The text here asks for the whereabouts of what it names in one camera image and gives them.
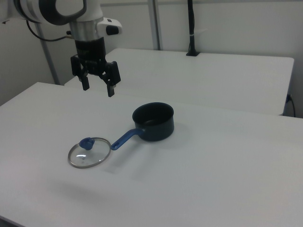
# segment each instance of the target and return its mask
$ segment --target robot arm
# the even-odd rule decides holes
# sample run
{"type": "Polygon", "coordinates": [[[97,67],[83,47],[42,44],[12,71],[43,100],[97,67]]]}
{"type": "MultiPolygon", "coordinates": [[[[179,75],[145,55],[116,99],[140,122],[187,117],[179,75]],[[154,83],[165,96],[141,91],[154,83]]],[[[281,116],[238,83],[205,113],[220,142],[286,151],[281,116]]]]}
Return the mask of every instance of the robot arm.
{"type": "Polygon", "coordinates": [[[57,0],[0,0],[0,22],[20,18],[56,26],[69,24],[78,53],[71,57],[73,75],[79,77],[84,90],[89,89],[88,73],[99,76],[111,97],[121,79],[117,63],[105,59],[104,37],[122,33],[122,26],[117,20],[103,17],[101,1],[83,0],[82,9],[65,16],[58,12],[57,0]]]}

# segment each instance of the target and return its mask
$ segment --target white table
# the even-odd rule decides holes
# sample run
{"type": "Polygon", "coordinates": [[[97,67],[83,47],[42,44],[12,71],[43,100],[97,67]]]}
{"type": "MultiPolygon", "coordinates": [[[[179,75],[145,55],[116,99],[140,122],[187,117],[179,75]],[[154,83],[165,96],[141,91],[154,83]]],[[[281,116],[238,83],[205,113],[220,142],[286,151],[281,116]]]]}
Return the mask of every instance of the white table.
{"type": "MultiPolygon", "coordinates": [[[[115,49],[121,82],[116,94],[280,115],[293,69],[292,58],[115,49]]],[[[106,92],[89,75],[90,89],[106,92]]],[[[65,86],[82,89],[78,78],[65,86]]]]}
{"type": "Polygon", "coordinates": [[[114,142],[157,101],[35,84],[0,107],[0,216],[26,227],[300,227],[302,119],[168,102],[174,133],[132,138],[76,169],[84,137],[114,142]]]}

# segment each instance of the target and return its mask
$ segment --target pot handle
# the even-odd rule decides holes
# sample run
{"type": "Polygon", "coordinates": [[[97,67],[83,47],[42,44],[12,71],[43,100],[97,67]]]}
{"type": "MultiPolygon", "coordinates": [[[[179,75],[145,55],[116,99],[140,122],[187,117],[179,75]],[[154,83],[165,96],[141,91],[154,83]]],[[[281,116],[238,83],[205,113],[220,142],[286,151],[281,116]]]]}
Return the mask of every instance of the pot handle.
{"type": "Polygon", "coordinates": [[[117,150],[126,141],[128,141],[134,135],[142,135],[144,133],[143,129],[131,129],[127,133],[125,133],[121,138],[119,138],[113,145],[110,147],[112,150],[117,150]]]}

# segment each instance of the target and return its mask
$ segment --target glass lid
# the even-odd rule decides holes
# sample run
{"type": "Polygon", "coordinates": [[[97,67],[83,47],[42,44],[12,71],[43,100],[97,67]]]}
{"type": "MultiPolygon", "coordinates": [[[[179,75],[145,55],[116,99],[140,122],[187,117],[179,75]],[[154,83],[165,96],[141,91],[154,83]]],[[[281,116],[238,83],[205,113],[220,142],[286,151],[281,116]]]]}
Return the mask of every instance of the glass lid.
{"type": "Polygon", "coordinates": [[[110,146],[110,142],[103,138],[85,138],[71,148],[69,163],[80,169],[96,166],[107,159],[110,146]]]}

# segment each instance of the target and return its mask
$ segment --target white wall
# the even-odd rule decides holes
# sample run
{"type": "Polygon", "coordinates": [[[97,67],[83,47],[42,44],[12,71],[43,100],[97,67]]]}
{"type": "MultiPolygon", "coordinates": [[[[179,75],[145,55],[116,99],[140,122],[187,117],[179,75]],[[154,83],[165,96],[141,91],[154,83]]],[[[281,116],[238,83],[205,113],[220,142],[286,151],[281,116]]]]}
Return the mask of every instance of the white wall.
{"type": "MultiPolygon", "coordinates": [[[[303,2],[194,4],[196,48],[208,53],[285,56],[295,59],[289,92],[303,117],[303,2]]],[[[186,4],[160,4],[164,50],[187,51],[186,4]]],[[[292,116],[289,103],[286,114],[292,116]]]]}
{"type": "MultiPolygon", "coordinates": [[[[102,11],[105,17],[117,19],[123,26],[121,35],[105,38],[106,51],[113,49],[133,48],[153,50],[152,29],[147,4],[103,6],[102,11]]],[[[65,35],[69,26],[41,25],[46,38],[56,38],[65,35]]],[[[47,43],[55,70],[61,84],[65,84],[74,76],[71,73],[71,56],[77,54],[73,40],[62,40],[54,43],[47,43]]]]}
{"type": "Polygon", "coordinates": [[[53,83],[41,43],[24,20],[0,24],[0,52],[0,105],[36,82],[53,83]]]}

